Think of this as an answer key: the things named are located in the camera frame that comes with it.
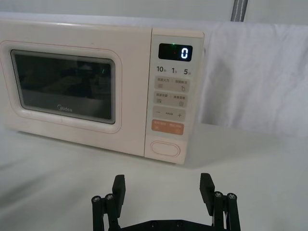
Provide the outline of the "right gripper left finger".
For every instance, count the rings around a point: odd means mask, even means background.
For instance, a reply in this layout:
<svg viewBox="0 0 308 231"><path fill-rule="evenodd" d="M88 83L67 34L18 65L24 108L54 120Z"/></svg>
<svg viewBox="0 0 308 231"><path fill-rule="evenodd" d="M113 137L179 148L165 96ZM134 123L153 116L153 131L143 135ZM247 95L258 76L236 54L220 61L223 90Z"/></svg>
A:
<svg viewBox="0 0 308 231"><path fill-rule="evenodd" d="M104 230L103 216L105 214L108 216L109 231L120 230L118 219L120 218L125 193L125 176L116 175L111 193L107 194L105 197L97 195L91 199L94 231Z"/></svg>

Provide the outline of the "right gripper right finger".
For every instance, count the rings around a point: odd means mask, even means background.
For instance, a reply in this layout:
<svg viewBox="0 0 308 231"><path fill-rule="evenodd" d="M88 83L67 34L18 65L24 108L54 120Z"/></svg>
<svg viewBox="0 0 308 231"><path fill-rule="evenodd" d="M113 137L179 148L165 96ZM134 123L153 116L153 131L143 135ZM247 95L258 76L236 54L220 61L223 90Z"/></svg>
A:
<svg viewBox="0 0 308 231"><path fill-rule="evenodd" d="M208 173L200 176L200 193L206 205L209 216L212 217L212 227L217 231L238 230L237 195L224 195L215 190L215 185Z"/></svg>

